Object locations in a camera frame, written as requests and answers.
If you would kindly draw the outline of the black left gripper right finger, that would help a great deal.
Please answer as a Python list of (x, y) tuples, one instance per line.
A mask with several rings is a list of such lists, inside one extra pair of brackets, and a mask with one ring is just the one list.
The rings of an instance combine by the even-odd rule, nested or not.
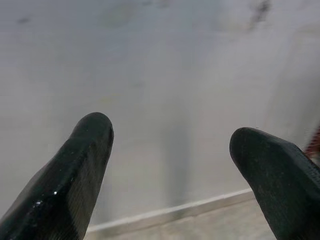
[(276, 239), (320, 238), (320, 168), (295, 144), (241, 127), (229, 152)]

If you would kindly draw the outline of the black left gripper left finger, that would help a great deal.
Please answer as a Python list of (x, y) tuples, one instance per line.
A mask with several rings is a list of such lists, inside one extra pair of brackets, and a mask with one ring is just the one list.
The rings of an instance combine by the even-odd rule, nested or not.
[(3, 240), (82, 240), (110, 159), (110, 119), (92, 112), (27, 183), (0, 220)]

